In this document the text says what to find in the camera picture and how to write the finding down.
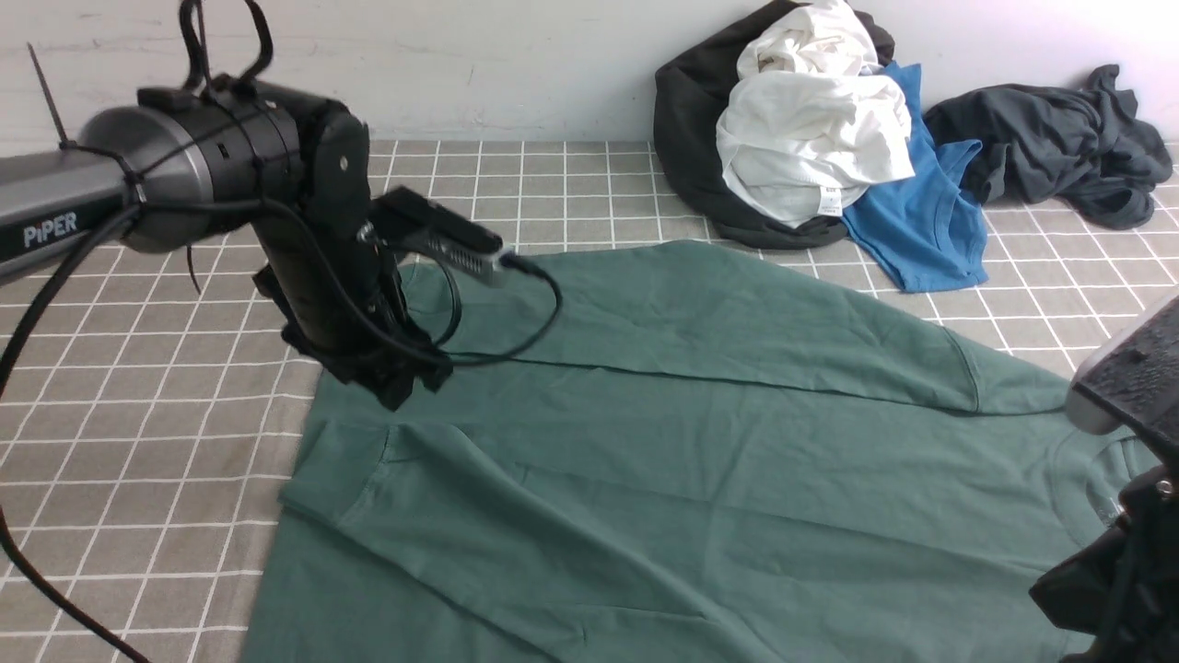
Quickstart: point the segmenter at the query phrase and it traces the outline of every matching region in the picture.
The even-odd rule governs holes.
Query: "green t-shirt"
[[[1137,442],[1067,385],[875,300],[684,242],[538,258],[521,360],[397,411],[325,376],[246,663],[1055,662],[1028,598]],[[446,282],[407,271],[423,324]],[[465,287],[452,352],[552,298]]]

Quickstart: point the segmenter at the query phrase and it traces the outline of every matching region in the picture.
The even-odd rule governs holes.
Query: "black jacket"
[[[722,177],[717,120],[737,85],[737,57],[775,21],[801,5],[773,0],[667,63],[656,73],[654,146],[672,190],[706,216],[717,232],[757,249],[808,249],[848,231],[838,218],[819,217],[797,229],[770,218],[733,193]],[[871,15],[856,12],[882,65],[893,61],[893,37]]]
[[[1171,177],[1171,155],[1138,99],[1118,91],[1118,66],[1098,67],[1084,90],[1000,85],[930,109],[937,144],[976,138],[962,188],[981,203],[1059,196],[1093,223],[1115,230],[1151,219],[1151,191]]]

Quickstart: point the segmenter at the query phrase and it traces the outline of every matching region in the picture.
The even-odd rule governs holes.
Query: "black cable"
[[[33,297],[33,302],[28,304],[28,308],[25,309],[25,315],[22,315],[20,317],[20,322],[17,323],[17,329],[13,330],[12,339],[8,340],[8,346],[5,347],[4,354],[0,355],[0,394],[4,394],[5,387],[8,386],[8,379],[12,378],[12,372],[17,367],[17,360],[20,359],[20,353],[25,348],[25,343],[28,342],[29,336],[33,334],[33,328],[37,327],[37,322],[45,314],[45,310],[50,307],[50,302],[53,301],[53,297],[57,296],[57,294],[61,290],[61,287],[65,285],[70,275],[78,269],[78,265],[86,260],[86,256],[90,255],[95,247],[116,237],[120,231],[125,230],[127,224],[131,223],[131,221],[139,212],[140,209],[138,206],[131,206],[104,221],[93,231],[86,235],[72,251],[70,251],[70,255],[66,256],[60,265],[58,265],[53,276],[50,277],[45,285],[41,287],[41,290],[37,294],[37,296]],[[32,583],[38,591],[45,595],[46,598],[57,604],[62,612],[72,617],[83,626],[93,631],[94,635],[106,641],[107,644],[119,650],[124,656],[134,663],[150,663],[146,656],[136,651],[134,648],[119,638],[119,636],[108,631],[106,626],[99,624],[98,621],[74,605],[37,571],[32,563],[28,562],[17,546],[17,541],[12,537],[12,531],[8,530],[8,523],[5,520],[2,507],[0,507],[0,547],[2,547],[5,553],[8,554],[8,559],[12,559],[12,563],[17,566],[17,569],[24,573],[26,578],[28,578],[28,582]]]
[[[340,300],[348,314],[364,328],[374,339],[381,343],[393,348],[394,350],[426,363],[428,366],[441,366],[446,368],[462,368],[472,366],[490,366],[493,363],[500,363],[508,361],[520,354],[527,352],[529,348],[536,344],[545,334],[556,322],[558,316],[561,313],[561,307],[565,303],[565,298],[561,295],[561,288],[556,284],[556,281],[544,269],[541,269],[535,263],[527,261],[515,254],[507,254],[502,256],[501,263],[503,267],[515,269],[528,274],[529,276],[535,276],[548,284],[549,289],[553,291],[553,313],[548,316],[548,320],[540,326],[535,333],[523,340],[520,344],[514,348],[499,353],[499,354],[482,354],[482,353],[462,353],[463,356],[476,356],[480,359],[474,359],[469,361],[456,361],[450,359],[450,355],[444,357],[439,357],[436,355],[423,352],[422,349],[414,347],[409,343],[400,341],[390,336],[386,330],[377,327],[364,313],[361,307],[353,300],[351,295],[348,294],[347,288],[341,283],[340,277],[336,275],[336,270],[331,267],[331,261],[328,256],[323,254],[323,249],[320,247],[318,239],[315,237],[315,232],[308,227],[307,221],[298,215],[295,210],[289,206],[271,201],[268,198],[259,198],[257,201],[243,201],[237,203],[193,203],[193,204],[150,204],[150,209],[157,209],[159,211],[176,212],[176,214],[236,214],[236,212],[248,212],[248,211],[270,211],[283,218],[295,222],[299,230],[309,239],[309,244],[312,248],[312,256],[320,263],[320,268],[323,269],[324,275],[328,277],[328,285],[334,290],[336,298]]]
[[[455,280],[454,273],[450,271],[450,268],[442,263],[437,263],[437,265],[442,269],[442,276],[446,276],[447,288],[450,289],[450,322],[446,326],[446,330],[442,332],[442,335],[434,341],[436,347],[442,347],[447,341],[454,337],[454,333],[459,330],[459,324],[462,322],[462,296],[459,294],[459,282]]]

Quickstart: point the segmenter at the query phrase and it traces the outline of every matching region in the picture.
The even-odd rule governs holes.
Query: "table surface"
[[[403,184],[521,252],[716,242],[646,143],[375,142]],[[751,251],[870,294],[1061,375],[1179,281],[1179,178],[1135,231],[1063,204],[986,210],[982,287],[896,291],[851,242]],[[0,402],[0,505],[38,567],[157,663],[237,658],[318,367],[279,340],[245,229],[184,252],[98,249],[50,308]],[[0,289],[11,332],[47,275]],[[0,661],[114,661],[6,565]]]

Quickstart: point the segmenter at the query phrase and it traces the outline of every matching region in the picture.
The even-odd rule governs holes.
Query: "blue t-shirt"
[[[937,146],[921,119],[921,65],[884,68],[904,92],[913,117],[914,177],[877,184],[844,210],[851,238],[907,293],[969,288],[987,281],[982,208],[959,185],[982,149],[977,140]]]

